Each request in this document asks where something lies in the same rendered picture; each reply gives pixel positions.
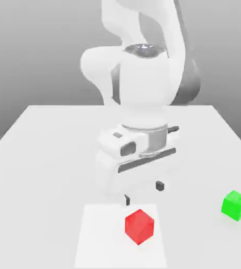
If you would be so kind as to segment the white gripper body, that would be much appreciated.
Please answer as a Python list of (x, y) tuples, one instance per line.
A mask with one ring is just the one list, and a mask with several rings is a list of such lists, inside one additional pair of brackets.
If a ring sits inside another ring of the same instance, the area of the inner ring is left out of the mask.
[(151, 158), (120, 163), (104, 151), (98, 151), (95, 163), (95, 182), (106, 194), (127, 194), (137, 186), (156, 181), (180, 160), (176, 148), (167, 149)]

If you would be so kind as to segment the small green cube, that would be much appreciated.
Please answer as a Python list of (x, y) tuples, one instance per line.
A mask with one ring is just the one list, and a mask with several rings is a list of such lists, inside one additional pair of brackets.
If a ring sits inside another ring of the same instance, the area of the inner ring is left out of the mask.
[(235, 221), (241, 219), (241, 193), (233, 190), (223, 199), (221, 212)]

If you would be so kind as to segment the small red cube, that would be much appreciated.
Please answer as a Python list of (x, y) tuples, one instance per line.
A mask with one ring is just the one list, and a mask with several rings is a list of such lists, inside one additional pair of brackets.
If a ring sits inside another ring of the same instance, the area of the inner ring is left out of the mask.
[(137, 245), (154, 235), (154, 219), (138, 209), (125, 218), (125, 233)]

